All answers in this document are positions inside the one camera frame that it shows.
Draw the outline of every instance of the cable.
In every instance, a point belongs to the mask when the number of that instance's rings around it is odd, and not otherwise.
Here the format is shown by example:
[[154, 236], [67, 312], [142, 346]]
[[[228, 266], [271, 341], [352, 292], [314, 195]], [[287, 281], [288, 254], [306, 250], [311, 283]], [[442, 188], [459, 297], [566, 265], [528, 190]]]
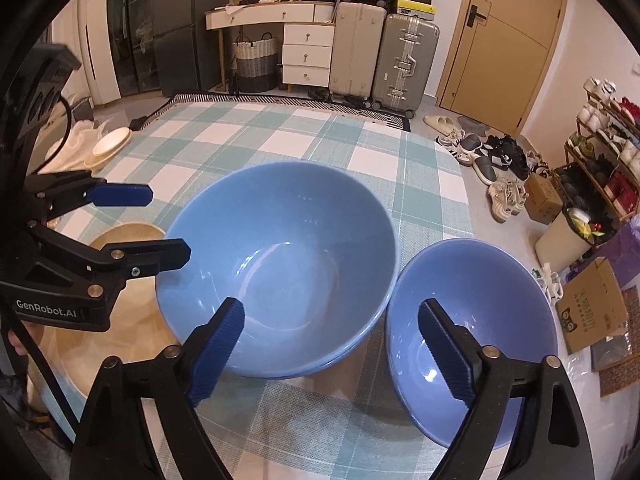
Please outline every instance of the cable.
[[69, 138], [69, 133], [71, 133], [71, 120], [72, 120], [71, 106], [69, 106], [69, 102], [65, 98], [62, 97], [62, 94], [60, 94], [60, 97], [58, 98], [58, 101], [60, 101], [62, 103], [63, 107], [65, 107], [65, 110], [66, 110], [66, 130], [65, 130], [65, 135], [64, 135], [64, 137], [62, 137], [62, 142], [60, 142], [60, 145], [56, 148], [56, 151], [53, 152], [53, 154], [47, 160], [45, 160], [42, 164], [40, 164], [35, 170], [33, 170], [33, 172], [31, 174], [38, 173], [42, 168], [44, 168], [54, 158], [56, 158], [56, 155], [58, 153], [60, 153], [60, 150], [62, 150], [62, 148], [66, 144], [66, 140]]

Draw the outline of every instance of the trash can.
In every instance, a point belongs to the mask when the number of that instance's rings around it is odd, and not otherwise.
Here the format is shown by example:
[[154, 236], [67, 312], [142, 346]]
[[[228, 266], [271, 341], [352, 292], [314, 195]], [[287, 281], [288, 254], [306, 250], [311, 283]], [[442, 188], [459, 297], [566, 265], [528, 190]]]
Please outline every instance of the trash can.
[[540, 266], [544, 267], [548, 263], [551, 272], [560, 273], [591, 247], [569, 222], [568, 214], [563, 209], [536, 242], [535, 250]]
[[278, 86], [278, 40], [269, 32], [260, 41], [240, 41], [234, 43], [236, 67], [238, 68], [238, 89], [253, 94], [266, 92]]

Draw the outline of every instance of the gray slipper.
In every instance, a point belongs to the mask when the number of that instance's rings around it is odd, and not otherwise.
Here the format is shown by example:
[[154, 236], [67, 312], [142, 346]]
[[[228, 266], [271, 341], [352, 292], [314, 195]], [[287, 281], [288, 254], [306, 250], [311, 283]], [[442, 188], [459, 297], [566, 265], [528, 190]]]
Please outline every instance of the gray slipper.
[[495, 176], [495, 171], [494, 167], [491, 164], [491, 159], [488, 156], [483, 155], [476, 158], [476, 160], [474, 160], [473, 167], [474, 170], [476, 170], [476, 175], [480, 180], [482, 180], [483, 184], [487, 184], [488, 186], [490, 186], [496, 180], [498, 180]]

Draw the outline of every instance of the doormat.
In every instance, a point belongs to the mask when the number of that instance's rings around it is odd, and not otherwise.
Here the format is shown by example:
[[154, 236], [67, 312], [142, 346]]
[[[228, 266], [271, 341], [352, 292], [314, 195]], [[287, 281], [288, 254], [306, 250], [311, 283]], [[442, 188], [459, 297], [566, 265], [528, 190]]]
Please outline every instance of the doormat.
[[240, 94], [239, 96], [232, 94], [215, 94], [197, 93], [197, 94], [176, 94], [169, 99], [161, 108], [156, 110], [153, 114], [149, 115], [144, 125], [147, 126], [153, 119], [157, 118], [161, 114], [164, 114], [169, 108], [177, 104], [186, 103], [262, 103], [262, 104], [274, 104], [274, 105], [287, 105], [300, 108], [314, 108], [315, 110], [324, 110], [326, 112], [334, 112], [343, 116], [356, 116], [361, 118], [367, 118], [374, 120], [378, 123], [386, 124], [396, 130], [404, 130], [406, 132], [411, 131], [411, 126], [406, 117], [396, 115], [390, 112], [374, 111], [374, 110], [359, 110], [357, 108], [351, 108], [350, 106], [340, 103], [327, 103], [324, 101], [316, 101], [313, 99], [305, 99], [302, 97], [286, 97], [279, 95], [263, 95], [263, 94]]

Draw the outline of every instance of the large blue bowl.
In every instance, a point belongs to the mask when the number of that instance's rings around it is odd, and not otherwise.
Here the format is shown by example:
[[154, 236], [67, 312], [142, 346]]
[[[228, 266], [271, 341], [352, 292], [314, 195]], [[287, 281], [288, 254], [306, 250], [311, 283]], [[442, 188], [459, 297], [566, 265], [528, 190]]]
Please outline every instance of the large blue bowl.
[[[529, 271], [497, 247], [470, 238], [444, 240], [404, 268], [386, 314], [391, 376], [409, 416], [431, 440], [449, 447], [465, 418], [418, 331], [418, 307], [436, 298], [481, 345], [538, 362], [558, 352], [554, 318]], [[495, 448], [513, 436], [520, 399], [511, 399]]]
[[200, 193], [167, 238], [191, 259], [156, 278], [183, 342], [233, 296], [246, 321], [228, 367], [290, 378], [326, 368], [372, 329], [398, 275], [392, 220], [354, 178], [311, 162], [245, 168]]

